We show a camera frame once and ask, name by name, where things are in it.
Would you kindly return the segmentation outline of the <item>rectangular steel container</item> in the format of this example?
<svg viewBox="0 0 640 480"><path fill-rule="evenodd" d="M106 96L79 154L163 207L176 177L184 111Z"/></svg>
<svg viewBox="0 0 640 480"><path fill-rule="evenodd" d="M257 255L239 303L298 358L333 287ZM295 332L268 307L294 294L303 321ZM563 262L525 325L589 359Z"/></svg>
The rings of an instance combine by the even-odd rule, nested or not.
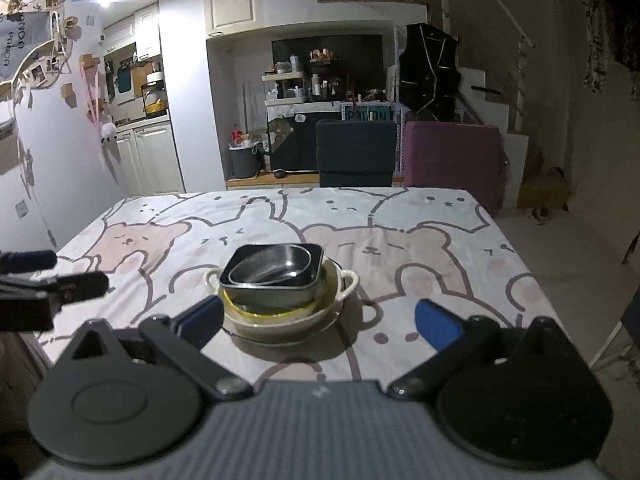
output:
<svg viewBox="0 0 640 480"><path fill-rule="evenodd" d="M295 310L317 297L324 250L318 244L249 244L221 271L219 286L237 306Z"/></svg>

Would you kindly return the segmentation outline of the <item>cream two-handled bowl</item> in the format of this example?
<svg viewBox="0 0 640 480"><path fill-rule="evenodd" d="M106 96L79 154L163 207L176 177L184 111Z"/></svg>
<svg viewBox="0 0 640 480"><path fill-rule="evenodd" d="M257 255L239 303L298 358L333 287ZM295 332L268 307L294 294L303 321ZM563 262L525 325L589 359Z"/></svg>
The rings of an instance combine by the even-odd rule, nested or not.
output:
<svg viewBox="0 0 640 480"><path fill-rule="evenodd" d="M295 346L331 328L360 284L357 272L345 270L326 257L322 263L324 285L311 304L288 313L254 314L243 311L222 290L221 272L216 266L208 270L204 283L224 304L224 331L251 344L273 347Z"/></svg>

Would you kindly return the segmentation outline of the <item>yellow rimmed floral plate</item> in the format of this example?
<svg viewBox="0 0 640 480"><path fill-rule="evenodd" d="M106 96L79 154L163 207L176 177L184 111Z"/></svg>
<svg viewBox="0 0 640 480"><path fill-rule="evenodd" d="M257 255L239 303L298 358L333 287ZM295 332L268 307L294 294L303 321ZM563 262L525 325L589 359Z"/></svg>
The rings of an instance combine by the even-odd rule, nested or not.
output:
<svg viewBox="0 0 640 480"><path fill-rule="evenodd" d="M335 293L340 288L341 279L338 272L343 268L331 258L325 258L322 263L322 274L320 292L314 297L309 304L291 311L283 311L276 313L252 313L240 308L222 290L218 287L218 297L224 304L224 313L234 322L238 322L247 326L285 326L295 323L306 322L310 318L322 318L326 316L332 304L334 303Z"/></svg>

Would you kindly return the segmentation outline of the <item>round steel bowl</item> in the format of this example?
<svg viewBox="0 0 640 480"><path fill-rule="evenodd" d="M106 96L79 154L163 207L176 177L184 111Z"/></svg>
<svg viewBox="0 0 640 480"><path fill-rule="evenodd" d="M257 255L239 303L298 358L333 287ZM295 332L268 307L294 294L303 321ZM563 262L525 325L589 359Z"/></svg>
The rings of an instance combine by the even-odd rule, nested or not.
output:
<svg viewBox="0 0 640 480"><path fill-rule="evenodd" d="M228 281L235 285L305 285L317 274L311 250L296 244L246 245L229 262Z"/></svg>

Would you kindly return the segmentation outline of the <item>cartoon bear tablecloth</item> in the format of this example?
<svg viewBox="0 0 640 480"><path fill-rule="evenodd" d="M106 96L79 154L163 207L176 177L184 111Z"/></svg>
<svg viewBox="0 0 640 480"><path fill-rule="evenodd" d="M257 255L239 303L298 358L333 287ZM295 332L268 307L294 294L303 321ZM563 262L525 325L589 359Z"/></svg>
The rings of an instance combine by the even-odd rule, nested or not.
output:
<svg viewBox="0 0 640 480"><path fill-rule="evenodd" d="M215 294L224 328L204 351L248 382L388 384L434 356L442 312L507 328L553 312L490 214L444 188L127 198L61 249L55 271L100 271L110 287L38 335L49 358L92 318L131 328Z"/></svg>

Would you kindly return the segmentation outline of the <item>white kitchen cabinet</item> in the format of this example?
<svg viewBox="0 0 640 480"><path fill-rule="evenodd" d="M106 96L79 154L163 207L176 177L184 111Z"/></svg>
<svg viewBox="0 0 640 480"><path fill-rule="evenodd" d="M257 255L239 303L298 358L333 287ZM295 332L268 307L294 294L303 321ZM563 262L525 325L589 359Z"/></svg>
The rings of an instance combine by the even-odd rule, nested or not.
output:
<svg viewBox="0 0 640 480"><path fill-rule="evenodd" d="M119 128L114 141L130 196L184 191L175 139L167 116Z"/></svg>

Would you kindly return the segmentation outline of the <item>grey trash bin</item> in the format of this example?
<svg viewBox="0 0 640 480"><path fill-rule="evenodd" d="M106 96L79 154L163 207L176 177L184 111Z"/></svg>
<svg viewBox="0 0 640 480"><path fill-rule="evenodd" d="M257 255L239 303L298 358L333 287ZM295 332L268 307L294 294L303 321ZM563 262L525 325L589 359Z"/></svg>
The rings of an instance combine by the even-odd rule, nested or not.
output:
<svg viewBox="0 0 640 480"><path fill-rule="evenodd" d="M232 177L235 179L254 178L260 169L260 148L255 142L230 145Z"/></svg>

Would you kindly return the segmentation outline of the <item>low white drawer cabinet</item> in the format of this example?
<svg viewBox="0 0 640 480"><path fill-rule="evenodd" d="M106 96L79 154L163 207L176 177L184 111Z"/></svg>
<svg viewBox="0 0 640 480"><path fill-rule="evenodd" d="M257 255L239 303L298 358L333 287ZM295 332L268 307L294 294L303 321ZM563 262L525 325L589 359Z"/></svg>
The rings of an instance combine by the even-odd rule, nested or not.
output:
<svg viewBox="0 0 640 480"><path fill-rule="evenodd" d="M257 176L246 179L229 179L226 190L268 190L268 188L318 188L320 176L316 172L288 172L284 177L277 178L271 172L260 172Z"/></svg>

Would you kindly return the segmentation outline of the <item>maroon cushion chair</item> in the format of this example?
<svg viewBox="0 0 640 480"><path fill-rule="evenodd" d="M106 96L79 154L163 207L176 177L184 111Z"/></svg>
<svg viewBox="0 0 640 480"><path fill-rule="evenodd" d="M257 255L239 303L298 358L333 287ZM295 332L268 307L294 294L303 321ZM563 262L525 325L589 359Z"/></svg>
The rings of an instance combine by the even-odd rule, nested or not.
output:
<svg viewBox="0 0 640 480"><path fill-rule="evenodd" d="M404 133L404 185L469 192L492 216L502 206L506 154L494 126L408 122Z"/></svg>

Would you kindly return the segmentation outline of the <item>black letter board sign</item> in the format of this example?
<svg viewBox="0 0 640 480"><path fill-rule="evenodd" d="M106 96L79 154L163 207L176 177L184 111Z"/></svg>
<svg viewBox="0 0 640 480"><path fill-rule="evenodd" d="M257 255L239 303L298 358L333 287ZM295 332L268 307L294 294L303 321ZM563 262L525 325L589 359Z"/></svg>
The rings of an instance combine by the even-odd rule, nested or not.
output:
<svg viewBox="0 0 640 480"><path fill-rule="evenodd" d="M337 113L295 114L268 122L272 170L316 171L316 127L322 120L341 120Z"/></svg>

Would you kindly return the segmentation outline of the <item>dark blue cushion chair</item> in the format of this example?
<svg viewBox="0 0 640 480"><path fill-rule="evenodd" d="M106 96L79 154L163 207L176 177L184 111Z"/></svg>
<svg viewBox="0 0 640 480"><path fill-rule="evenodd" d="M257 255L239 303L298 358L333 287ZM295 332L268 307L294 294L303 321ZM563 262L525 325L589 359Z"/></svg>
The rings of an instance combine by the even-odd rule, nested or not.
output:
<svg viewBox="0 0 640 480"><path fill-rule="evenodd" d="M322 120L316 159L322 188L390 188L395 171L393 122Z"/></svg>

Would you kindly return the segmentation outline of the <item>black hanging jacket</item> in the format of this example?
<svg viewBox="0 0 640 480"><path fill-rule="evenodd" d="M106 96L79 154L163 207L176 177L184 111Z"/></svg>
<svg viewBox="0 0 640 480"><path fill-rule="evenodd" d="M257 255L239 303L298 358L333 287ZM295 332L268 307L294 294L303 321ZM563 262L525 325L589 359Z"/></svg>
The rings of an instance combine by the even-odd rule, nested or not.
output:
<svg viewBox="0 0 640 480"><path fill-rule="evenodd" d="M461 74L458 42L426 23L407 26L407 43L399 55L399 102L415 118L453 122Z"/></svg>

